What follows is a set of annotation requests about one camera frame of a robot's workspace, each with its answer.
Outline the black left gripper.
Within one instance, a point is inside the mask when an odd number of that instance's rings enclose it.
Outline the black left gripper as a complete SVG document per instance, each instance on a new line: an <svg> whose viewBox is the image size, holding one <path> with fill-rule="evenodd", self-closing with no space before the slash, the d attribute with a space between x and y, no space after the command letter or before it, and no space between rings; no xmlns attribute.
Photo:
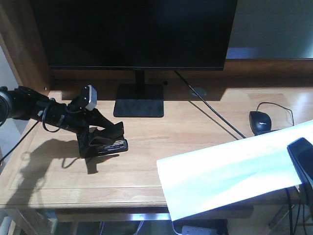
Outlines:
<svg viewBox="0 0 313 235"><path fill-rule="evenodd" d="M124 139L124 123L122 121L114 124L105 118L98 109L88 111L81 106L81 96L72 100L65 108L65 114L61 115L59 128L73 133L79 133L87 127L85 115L89 112L89 124L102 127L102 130L95 128L93 134L97 137L119 141Z"/></svg>

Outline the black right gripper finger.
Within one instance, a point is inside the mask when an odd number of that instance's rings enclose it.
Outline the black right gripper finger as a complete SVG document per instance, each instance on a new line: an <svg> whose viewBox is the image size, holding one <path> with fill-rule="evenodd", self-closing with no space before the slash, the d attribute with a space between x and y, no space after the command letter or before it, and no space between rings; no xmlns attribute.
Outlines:
<svg viewBox="0 0 313 235"><path fill-rule="evenodd" d="M287 146L293 166L300 178L304 202L313 205L313 145L301 137Z"/></svg>

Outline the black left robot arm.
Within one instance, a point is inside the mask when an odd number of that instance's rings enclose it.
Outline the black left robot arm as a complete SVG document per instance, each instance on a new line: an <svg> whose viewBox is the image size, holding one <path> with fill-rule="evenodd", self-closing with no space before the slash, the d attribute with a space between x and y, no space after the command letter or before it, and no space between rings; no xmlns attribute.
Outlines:
<svg viewBox="0 0 313 235"><path fill-rule="evenodd" d="M113 144L124 139L122 122L113 124L97 109L97 91L92 85L85 86L69 104L58 103L31 88L19 86L0 89L0 121L8 118L34 119L78 136L86 135L90 145Z"/></svg>

